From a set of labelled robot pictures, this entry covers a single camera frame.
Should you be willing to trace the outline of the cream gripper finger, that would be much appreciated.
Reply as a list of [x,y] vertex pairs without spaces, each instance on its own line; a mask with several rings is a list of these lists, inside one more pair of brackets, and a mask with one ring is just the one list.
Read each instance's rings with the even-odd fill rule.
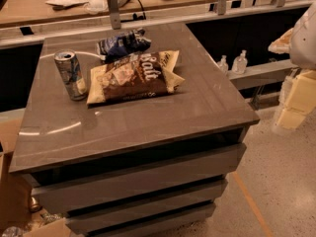
[[289,29],[280,38],[276,39],[269,45],[268,51],[277,54],[289,53],[291,35],[292,29]]
[[316,71],[286,76],[281,86],[276,126],[296,130],[316,108]]

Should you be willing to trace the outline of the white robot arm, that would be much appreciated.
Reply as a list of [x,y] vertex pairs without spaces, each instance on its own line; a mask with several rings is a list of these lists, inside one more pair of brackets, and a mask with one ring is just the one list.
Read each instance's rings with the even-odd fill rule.
[[274,131],[296,130],[316,108],[316,3],[313,3],[294,27],[268,47],[270,52],[288,53],[301,72],[286,76],[279,95]]

